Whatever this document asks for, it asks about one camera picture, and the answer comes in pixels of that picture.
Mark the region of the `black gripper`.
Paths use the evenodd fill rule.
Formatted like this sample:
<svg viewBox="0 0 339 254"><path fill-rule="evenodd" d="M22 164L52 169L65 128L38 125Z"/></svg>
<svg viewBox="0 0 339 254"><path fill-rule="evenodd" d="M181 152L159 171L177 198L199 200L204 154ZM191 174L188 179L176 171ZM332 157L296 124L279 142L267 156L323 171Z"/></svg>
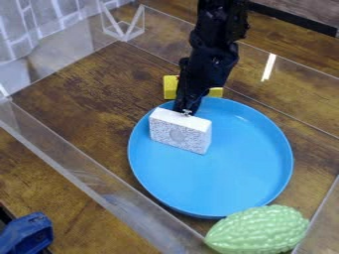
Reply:
<svg viewBox="0 0 339 254"><path fill-rule="evenodd" d="M239 61L237 40L247 36L249 0L199 0L189 34L191 54L179 61L172 110L193 116L212 87L223 87Z"/></svg>

